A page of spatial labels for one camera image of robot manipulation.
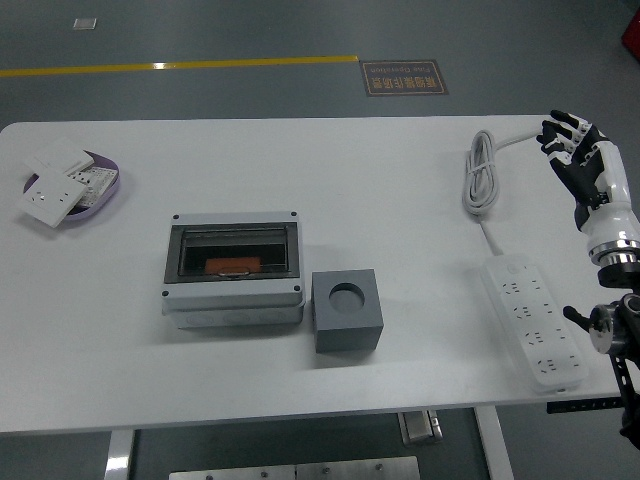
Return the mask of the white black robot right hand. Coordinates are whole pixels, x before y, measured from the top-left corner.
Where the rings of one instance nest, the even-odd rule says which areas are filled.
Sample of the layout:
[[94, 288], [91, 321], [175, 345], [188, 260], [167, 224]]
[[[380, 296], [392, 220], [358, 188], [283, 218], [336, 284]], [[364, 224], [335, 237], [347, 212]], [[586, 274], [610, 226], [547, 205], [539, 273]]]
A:
[[536, 140], [576, 202], [574, 220], [589, 255], [607, 245], [638, 247], [639, 221], [618, 147], [595, 124], [559, 110], [542, 122]]

